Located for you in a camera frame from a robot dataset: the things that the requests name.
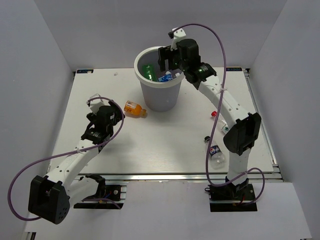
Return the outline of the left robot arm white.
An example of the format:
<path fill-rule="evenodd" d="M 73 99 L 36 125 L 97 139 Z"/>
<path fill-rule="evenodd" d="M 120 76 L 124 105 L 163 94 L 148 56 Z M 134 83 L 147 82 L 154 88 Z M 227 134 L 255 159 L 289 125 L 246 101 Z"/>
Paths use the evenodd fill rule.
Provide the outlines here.
<path fill-rule="evenodd" d="M 89 173 L 76 180 L 82 169 L 95 158 L 114 137 L 114 126 L 122 123 L 122 110 L 112 101 L 91 107 L 89 124 L 81 136 L 75 153 L 45 176 L 36 176 L 30 184 L 28 211 L 53 224 L 60 224 L 70 208 L 80 201 L 100 200 L 107 196 L 106 180 Z"/>

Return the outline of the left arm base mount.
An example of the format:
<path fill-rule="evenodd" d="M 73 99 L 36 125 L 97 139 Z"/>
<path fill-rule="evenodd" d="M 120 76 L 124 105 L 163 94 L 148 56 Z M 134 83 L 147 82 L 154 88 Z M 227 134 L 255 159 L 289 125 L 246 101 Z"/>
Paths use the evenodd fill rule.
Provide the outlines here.
<path fill-rule="evenodd" d="M 93 195 L 76 203 L 74 209 L 120 210 L 124 206 L 127 186 L 123 183 L 110 183 L 98 174 L 86 174 L 79 180 L 94 180 L 98 186 Z"/>

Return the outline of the green plastic bottle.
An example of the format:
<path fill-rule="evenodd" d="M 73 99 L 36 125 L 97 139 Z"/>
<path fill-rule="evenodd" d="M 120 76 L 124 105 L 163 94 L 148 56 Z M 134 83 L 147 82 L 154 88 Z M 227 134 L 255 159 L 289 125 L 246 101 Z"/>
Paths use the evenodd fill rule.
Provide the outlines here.
<path fill-rule="evenodd" d="M 156 76 L 156 73 L 155 73 L 155 69 L 154 69 L 154 66 L 152 64 L 145 64 L 142 66 L 142 73 L 143 73 L 143 76 L 152 81 L 152 82 L 157 82 L 158 79 L 157 79 L 157 76 Z"/>

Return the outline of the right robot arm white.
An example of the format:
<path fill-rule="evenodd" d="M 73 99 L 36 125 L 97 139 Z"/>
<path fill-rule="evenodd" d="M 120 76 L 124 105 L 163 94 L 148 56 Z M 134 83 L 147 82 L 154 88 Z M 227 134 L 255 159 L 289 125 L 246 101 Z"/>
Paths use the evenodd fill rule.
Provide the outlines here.
<path fill-rule="evenodd" d="M 243 108 L 226 90 L 217 72 L 201 61 L 199 46 L 194 39 L 183 39 L 171 46 L 158 49 L 158 65 L 161 71 L 181 70 L 186 80 L 207 97 L 226 121 L 229 130 L 223 143 L 229 151 L 229 167 L 226 183 L 214 186 L 219 193 L 236 200 L 248 185 L 249 155 L 258 138 L 261 116 Z"/>

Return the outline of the blue label water bottle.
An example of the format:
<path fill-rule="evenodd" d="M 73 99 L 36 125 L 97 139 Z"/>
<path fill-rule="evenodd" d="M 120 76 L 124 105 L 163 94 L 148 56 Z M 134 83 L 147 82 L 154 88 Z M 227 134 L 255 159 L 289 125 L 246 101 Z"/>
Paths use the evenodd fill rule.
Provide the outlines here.
<path fill-rule="evenodd" d="M 159 83 L 165 83 L 165 82 L 169 82 L 172 80 L 175 80 L 176 78 L 178 78 L 181 74 L 179 72 L 177 73 L 172 73 L 170 71 L 167 71 L 163 76 L 160 76 L 158 78 L 158 82 Z"/>

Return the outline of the red cap water bottle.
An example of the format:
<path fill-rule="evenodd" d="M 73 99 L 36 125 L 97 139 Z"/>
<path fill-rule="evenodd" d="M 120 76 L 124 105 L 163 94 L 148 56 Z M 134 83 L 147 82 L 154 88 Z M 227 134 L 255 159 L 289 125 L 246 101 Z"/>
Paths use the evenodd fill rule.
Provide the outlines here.
<path fill-rule="evenodd" d="M 217 118 L 217 111 L 213 111 L 211 113 L 211 117 L 213 118 L 213 120 L 216 120 Z M 226 135 L 228 133 L 228 131 L 230 130 L 227 122 L 221 118 L 220 116 L 217 118 L 217 125 L 216 127 L 220 130 L 220 132 L 223 134 L 223 135 Z"/>

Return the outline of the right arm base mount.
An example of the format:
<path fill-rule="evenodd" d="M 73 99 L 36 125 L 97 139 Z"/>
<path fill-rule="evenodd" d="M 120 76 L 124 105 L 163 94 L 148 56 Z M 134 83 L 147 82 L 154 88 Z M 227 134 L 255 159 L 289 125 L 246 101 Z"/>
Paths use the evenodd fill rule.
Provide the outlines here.
<path fill-rule="evenodd" d="M 252 184 L 235 192 L 226 185 L 213 187 L 208 185 L 204 191 L 209 195 L 209 208 L 211 213 L 231 212 L 257 212 L 258 207 L 253 200 L 256 199 Z"/>

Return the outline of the orange juice bottle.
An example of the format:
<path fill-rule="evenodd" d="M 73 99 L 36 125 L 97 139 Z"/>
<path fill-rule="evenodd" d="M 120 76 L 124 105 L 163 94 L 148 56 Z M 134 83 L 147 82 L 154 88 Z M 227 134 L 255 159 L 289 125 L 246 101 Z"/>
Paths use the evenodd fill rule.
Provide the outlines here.
<path fill-rule="evenodd" d="M 128 100 L 125 103 L 124 111 L 136 117 L 145 117 L 147 115 L 146 109 L 142 108 L 139 104 L 130 100 Z"/>

